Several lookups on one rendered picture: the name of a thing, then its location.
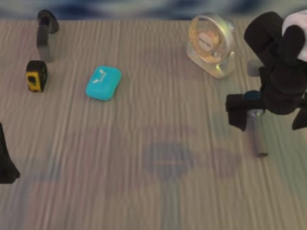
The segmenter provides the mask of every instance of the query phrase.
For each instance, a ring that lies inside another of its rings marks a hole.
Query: white logo
[[[100,69],[99,72],[101,73],[101,77],[100,77],[100,79],[96,79],[96,80],[92,81],[93,84],[102,82],[104,80],[104,78],[106,76],[106,72],[104,72],[102,69]]]

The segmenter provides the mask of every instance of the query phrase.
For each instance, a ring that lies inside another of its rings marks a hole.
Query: wooden table
[[[236,70],[208,76],[185,53],[189,22],[60,22],[44,93],[36,22],[0,22],[0,121],[22,177],[0,187],[1,230],[304,230],[307,132],[264,118],[270,156],[227,122],[227,94],[259,88],[236,20]],[[98,65],[122,71],[110,102],[85,96]]]

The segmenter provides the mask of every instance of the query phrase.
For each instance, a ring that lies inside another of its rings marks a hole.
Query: turquoise plastic case
[[[121,79],[119,69],[108,66],[96,68],[88,82],[85,93],[88,97],[107,101],[113,97],[115,89]]]

